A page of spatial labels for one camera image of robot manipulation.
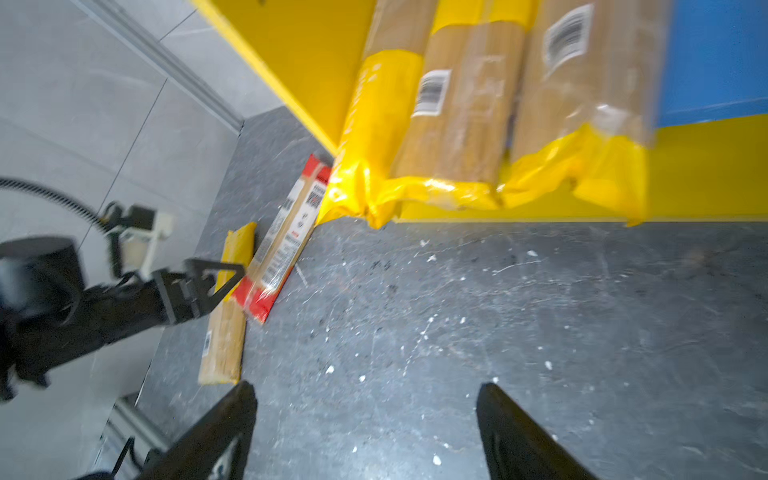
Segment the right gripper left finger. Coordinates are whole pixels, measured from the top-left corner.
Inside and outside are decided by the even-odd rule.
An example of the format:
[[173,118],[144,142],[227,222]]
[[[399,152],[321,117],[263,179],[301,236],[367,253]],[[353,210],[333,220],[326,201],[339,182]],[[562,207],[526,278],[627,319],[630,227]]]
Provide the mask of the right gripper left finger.
[[252,384],[233,387],[169,450],[151,462],[141,479],[242,479],[256,425]]

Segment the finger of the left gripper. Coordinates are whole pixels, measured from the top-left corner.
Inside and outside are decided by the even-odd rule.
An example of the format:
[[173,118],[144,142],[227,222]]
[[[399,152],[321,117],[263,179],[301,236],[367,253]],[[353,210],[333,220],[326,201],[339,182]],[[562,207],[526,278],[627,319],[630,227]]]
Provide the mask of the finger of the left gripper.
[[194,315],[210,314],[245,276],[240,264],[198,258],[183,262],[184,292]]

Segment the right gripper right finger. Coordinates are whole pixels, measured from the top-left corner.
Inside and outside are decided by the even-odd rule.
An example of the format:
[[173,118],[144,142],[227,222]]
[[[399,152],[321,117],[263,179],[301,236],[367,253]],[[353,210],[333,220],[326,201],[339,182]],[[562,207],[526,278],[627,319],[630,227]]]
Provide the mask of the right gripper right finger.
[[492,479],[593,479],[498,385],[483,384],[476,415]]

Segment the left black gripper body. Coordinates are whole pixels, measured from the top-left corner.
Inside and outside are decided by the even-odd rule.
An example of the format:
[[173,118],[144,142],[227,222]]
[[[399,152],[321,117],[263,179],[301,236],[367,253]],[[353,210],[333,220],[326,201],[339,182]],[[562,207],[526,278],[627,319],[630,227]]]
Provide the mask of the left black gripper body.
[[167,326],[200,319],[210,314],[210,275],[158,269],[152,273]]

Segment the red white spaghetti bag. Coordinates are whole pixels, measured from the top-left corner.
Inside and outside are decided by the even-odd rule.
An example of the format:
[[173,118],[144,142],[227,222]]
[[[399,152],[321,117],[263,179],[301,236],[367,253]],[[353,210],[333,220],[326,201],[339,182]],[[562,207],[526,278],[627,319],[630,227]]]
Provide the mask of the red white spaghetti bag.
[[248,318],[265,323],[318,218],[331,167],[312,155],[259,244],[232,297]]

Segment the small tan pasta bag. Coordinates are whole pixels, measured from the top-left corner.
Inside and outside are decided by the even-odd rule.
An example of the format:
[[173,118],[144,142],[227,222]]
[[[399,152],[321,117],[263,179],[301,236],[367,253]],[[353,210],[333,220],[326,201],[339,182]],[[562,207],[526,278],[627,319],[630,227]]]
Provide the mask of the small tan pasta bag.
[[[223,263],[247,267],[254,256],[257,224],[229,231],[221,256]],[[240,381],[246,317],[228,293],[209,316],[204,340],[199,385],[236,384]]]

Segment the yellow Pastatime spaghetti bag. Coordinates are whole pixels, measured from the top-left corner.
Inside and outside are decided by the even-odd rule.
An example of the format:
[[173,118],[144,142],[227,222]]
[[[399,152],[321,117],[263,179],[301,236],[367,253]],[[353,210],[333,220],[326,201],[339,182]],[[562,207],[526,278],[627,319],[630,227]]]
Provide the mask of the yellow Pastatime spaghetti bag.
[[410,122],[437,5],[376,3],[318,224],[354,217],[378,229],[395,217],[398,203],[381,191]]

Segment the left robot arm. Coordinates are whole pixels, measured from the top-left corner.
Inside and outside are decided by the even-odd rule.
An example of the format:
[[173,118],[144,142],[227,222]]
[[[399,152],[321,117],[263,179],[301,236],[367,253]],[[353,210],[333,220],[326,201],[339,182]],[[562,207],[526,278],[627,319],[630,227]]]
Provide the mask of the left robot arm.
[[240,264],[198,258],[180,272],[153,270],[157,245],[172,231],[162,212],[109,203],[98,212],[65,193],[14,177],[24,192],[73,211],[108,242],[112,284],[85,285],[69,237],[36,236],[1,245],[1,399],[15,396],[11,376],[45,388],[50,370],[145,330],[202,318],[244,278]]

